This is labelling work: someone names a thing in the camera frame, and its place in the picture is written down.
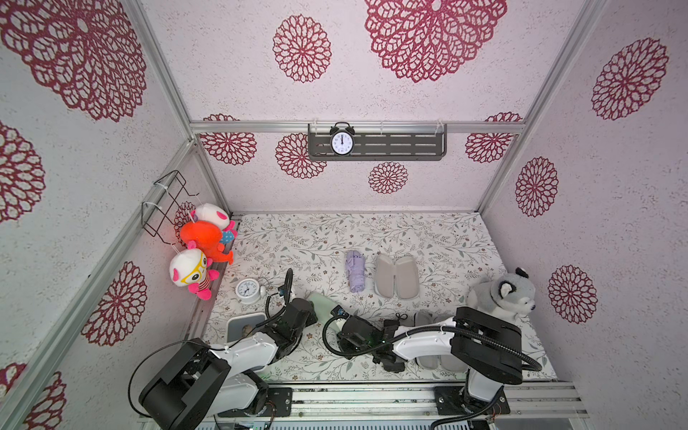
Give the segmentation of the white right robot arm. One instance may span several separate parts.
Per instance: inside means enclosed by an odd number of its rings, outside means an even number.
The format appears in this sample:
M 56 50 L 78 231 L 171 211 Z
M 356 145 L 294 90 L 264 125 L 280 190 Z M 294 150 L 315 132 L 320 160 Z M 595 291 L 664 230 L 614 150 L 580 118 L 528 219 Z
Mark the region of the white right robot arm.
M 370 356 L 386 372 L 399 374 L 412 360 L 452 356 L 467 367 L 466 395 L 489 401 L 505 385 L 523 383 L 525 371 L 542 365 L 522 351 L 521 329 L 510 322 L 463 306 L 453 317 L 419 326 L 386 320 L 378 328 L 343 311 L 324 324 L 322 342 L 331 354 L 347 359 Z

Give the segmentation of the mint green zippered umbrella case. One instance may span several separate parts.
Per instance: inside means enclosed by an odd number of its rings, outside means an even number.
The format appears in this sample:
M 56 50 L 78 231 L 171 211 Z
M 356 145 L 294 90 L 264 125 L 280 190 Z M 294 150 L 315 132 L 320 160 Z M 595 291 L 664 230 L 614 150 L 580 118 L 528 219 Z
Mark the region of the mint green zippered umbrella case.
M 319 324 L 325 324 L 329 321 L 333 317 L 331 312 L 339 305 L 333 299 L 319 292 L 311 292 L 306 299 L 314 305 Z

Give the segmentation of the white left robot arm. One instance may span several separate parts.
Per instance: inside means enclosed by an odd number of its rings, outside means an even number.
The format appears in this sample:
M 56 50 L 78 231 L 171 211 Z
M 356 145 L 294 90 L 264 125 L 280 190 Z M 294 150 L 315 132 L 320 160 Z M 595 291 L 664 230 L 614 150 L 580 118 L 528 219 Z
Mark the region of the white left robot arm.
M 138 402 L 162 429 L 195 429 L 229 410 L 256 414 L 267 403 L 268 385 L 255 374 L 293 352 L 304 329 L 317 322 L 315 305 L 295 298 L 250 337 L 212 346 L 185 341 L 141 391 Z

